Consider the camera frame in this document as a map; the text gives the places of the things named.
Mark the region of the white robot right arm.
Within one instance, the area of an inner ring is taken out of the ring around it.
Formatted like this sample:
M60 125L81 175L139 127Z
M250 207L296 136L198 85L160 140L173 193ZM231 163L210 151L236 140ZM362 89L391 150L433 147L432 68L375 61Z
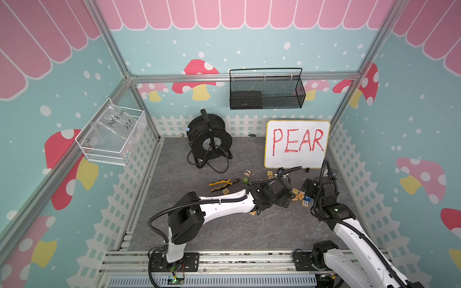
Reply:
M336 177L320 176L305 180L305 195L312 199L312 215L328 225L350 249L356 266L332 241L315 243L312 265L317 270L334 271L351 288L422 288L400 272L371 240L349 206L338 202Z

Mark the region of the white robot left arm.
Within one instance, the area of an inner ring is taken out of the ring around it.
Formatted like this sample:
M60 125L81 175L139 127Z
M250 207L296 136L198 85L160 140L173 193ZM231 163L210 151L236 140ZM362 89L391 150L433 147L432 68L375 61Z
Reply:
M287 208L295 197L283 176L222 196L199 197L189 192L174 206L150 217L147 225L163 238L163 258L171 265L183 260L187 243L195 239L204 224L233 214L258 213L273 205Z

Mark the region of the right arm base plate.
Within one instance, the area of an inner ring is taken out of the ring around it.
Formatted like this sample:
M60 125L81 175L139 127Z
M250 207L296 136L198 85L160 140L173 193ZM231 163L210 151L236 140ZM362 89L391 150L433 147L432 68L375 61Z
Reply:
M306 252L301 249L296 249L293 251L291 257L296 271L325 270L323 258L317 250L314 250L313 252Z

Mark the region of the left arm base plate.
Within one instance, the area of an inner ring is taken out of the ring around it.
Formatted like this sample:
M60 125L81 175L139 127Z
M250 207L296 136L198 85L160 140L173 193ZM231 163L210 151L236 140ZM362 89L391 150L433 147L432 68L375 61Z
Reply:
M151 272L197 272L199 258L199 253L185 253L182 259L168 263L162 253L155 252L151 254L148 267Z

